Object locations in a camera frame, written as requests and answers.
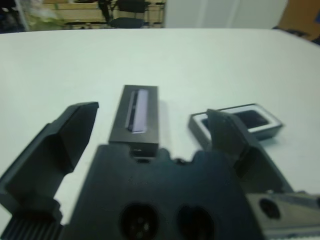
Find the dark gray box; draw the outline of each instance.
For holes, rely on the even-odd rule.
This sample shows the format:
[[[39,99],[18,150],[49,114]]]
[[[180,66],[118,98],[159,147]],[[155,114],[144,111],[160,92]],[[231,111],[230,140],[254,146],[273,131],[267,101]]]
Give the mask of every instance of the dark gray box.
[[[125,85],[110,144],[126,144],[134,157],[154,157],[159,147],[158,87]]]
[[[283,124],[275,116],[256,103],[218,109],[218,111],[238,116],[247,126],[248,131],[255,136],[258,141],[273,138],[283,127]],[[206,120],[208,120],[206,112],[192,114],[188,127],[202,148],[204,150],[210,150],[211,135],[208,126],[206,126]]]

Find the chair leg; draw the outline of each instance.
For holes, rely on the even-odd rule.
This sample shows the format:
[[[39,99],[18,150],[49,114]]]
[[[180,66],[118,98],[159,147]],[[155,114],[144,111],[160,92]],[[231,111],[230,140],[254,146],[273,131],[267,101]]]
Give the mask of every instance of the chair leg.
[[[146,10],[147,11],[147,19],[148,19],[148,29],[150,28],[150,11],[149,8]]]

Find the chair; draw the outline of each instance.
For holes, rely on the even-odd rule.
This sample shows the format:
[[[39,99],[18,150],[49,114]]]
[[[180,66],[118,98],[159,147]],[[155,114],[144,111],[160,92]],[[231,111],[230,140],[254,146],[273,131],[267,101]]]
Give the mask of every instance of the chair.
[[[149,5],[150,3],[145,0],[117,0],[111,11],[113,12],[115,7],[118,7],[121,12],[134,13],[134,17],[118,17],[111,20],[110,26],[119,29],[141,29],[144,25],[149,26]],[[147,12],[147,22],[136,18],[137,14],[144,14],[145,12]]]

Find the chair back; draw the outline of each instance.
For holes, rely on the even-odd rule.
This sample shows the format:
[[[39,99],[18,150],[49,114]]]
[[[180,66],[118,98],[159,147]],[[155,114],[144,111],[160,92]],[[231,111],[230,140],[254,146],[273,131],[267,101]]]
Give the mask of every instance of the chair back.
[[[122,12],[143,14],[146,11],[145,0],[118,0],[117,6]]]

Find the ridged surface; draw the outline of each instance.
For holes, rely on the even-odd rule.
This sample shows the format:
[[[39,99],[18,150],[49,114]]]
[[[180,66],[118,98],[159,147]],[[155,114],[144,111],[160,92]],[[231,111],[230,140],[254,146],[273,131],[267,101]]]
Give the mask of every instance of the ridged surface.
[[[57,240],[62,225],[54,221],[13,217],[1,236],[2,240]]]

